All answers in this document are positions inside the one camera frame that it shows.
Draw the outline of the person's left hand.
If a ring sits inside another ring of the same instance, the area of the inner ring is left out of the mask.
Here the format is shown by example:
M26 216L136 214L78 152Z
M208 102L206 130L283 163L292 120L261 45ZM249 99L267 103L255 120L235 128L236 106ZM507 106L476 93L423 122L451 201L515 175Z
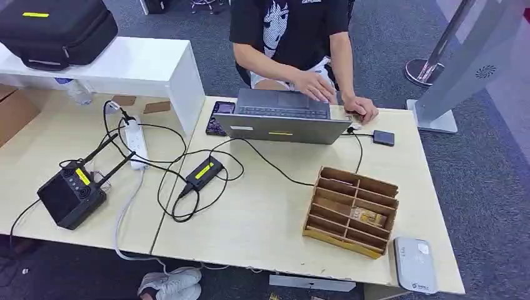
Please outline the person's left hand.
M371 122L379 114L371 99L346 93L341 94L341 97L345 111L360 115L361 124Z

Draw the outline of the person's right hand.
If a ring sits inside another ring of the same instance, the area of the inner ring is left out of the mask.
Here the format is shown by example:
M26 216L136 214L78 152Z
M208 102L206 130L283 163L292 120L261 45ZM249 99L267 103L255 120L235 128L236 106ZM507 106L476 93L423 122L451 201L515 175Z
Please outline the person's right hand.
M296 71L292 83L300 93L315 101L333 105L338 103L334 87L315 72Z

